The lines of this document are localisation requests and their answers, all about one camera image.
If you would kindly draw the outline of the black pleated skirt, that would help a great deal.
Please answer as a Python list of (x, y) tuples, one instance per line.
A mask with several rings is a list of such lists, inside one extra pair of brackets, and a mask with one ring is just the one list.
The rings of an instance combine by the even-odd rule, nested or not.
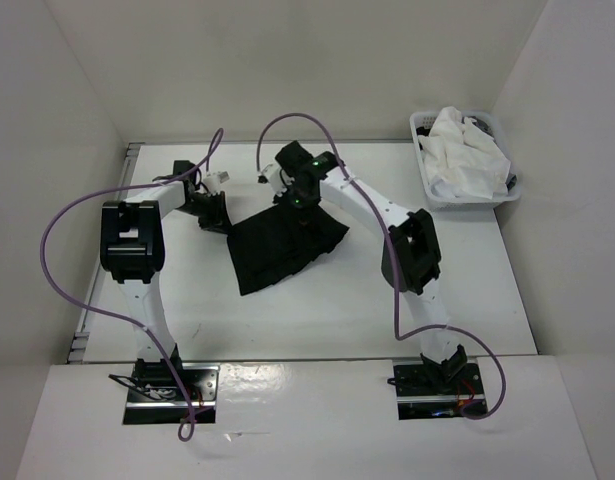
[(320, 255), (332, 252), (349, 227), (322, 208), (274, 205), (235, 225), (227, 245), (246, 296), (301, 272)]

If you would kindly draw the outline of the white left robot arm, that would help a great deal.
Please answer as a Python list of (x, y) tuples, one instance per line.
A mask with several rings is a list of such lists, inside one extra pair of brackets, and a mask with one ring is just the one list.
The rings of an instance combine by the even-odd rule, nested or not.
[(201, 172), (176, 160), (172, 173), (153, 185), (102, 207), (100, 260), (125, 296), (137, 343), (133, 378), (167, 400), (185, 390), (186, 375), (165, 318), (160, 273), (166, 258), (162, 220), (179, 211), (198, 220), (205, 231), (226, 234), (231, 228), (222, 189), (226, 171)]

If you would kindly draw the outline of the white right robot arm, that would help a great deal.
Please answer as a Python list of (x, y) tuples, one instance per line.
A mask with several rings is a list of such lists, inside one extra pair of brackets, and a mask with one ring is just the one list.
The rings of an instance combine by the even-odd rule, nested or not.
[(316, 207), (322, 200), (338, 206), (382, 242), (381, 273), (419, 322), (409, 334), (394, 320), (394, 336), (420, 338), (425, 381), (446, 393), (460, 380), (467, 363), (464, 347), (449, 328), (449, 314), (440, 292), (441, 251), (434, 221), (424, 209), (411, 211), (360, 180), (333, 153), (312, 155), (299, 142), (284, 146), (273, 163), (259, 173), (275, 201), (294, 210)]

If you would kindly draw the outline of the white crumpled skirt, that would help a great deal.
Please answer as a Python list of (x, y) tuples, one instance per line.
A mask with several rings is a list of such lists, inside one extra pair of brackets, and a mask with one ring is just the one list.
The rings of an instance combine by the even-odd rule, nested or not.
[(430, 131), (420, 134), (423, 165), (434, 195), (492, 200), (509, 193), (511, 161), (494, 138), (453, 106), (443, 108)]

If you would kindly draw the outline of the white plastic basket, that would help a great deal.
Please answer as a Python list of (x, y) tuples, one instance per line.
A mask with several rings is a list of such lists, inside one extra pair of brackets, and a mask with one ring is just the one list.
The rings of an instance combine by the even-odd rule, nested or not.
[[(415, 127), (417, 123), (424, 116), (433, 116), (437, 119), (439, 113), (438, 112), (416, 112), (410, 116), (410, 127), (412, 131), (412, 138), (414, 140), (414, 151), (415, 157), (418, 162), (418, 167), (421, 174), (422, 185), (426, 195), (427, 205), (431, 210), (487, 210), (494, 209), (497, 206), (505, 203), (516, 201), (521, 196), (521, 187), (520, 181), (516, 179), (512, 184), (511, 188), (508, 190), (506, 194), (495, 194), (491, 200), (484, 199), (480, 197), (466, 196), (466, 197), (458, 197), (458, 198), (446, 198), (437, 195), (432, 189), (432, 183), (427, 175), (424, 160), (426, 158), (426, 154), (423, 152), (421, 144), (417, 140), (418, 135), (416, 134)], [(477, 117), (487, 122), (492, 130), (493, 130), (493, 141), (496, 143), (498, 147), (501, 148), (501, 151), (504, 154), (509, 153), (509, 149), (507, 148), (505, 135), (503, 129), (500, 125), (500, 122), (493, 117), (492, 115), (481, 112), (481, 111), (466, 111), (464, 117), (472, 118)]]

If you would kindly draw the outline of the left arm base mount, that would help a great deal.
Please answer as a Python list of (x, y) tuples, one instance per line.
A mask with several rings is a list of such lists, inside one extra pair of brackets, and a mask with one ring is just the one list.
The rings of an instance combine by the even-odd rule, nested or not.
[(188, 415), (186, 395), (191, 400), (196, 422), (213, 424), (216, 418), (219, 372), (218, 365), (179, 365), (178, 375), (186, 394), (163, 362), (136, 362), (130, 374), (109, 374), (108, 378), (127, 393), (124, 425), (178, 424)]

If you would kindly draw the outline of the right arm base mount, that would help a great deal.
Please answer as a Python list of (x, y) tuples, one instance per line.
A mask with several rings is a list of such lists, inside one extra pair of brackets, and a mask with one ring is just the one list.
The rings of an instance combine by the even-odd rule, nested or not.
[(387, 383), (394, 388), (401, 421), (480, 417), (489, 411), (476, 362), (440, 386), (432, 383), (421, 362), (394, 363)]

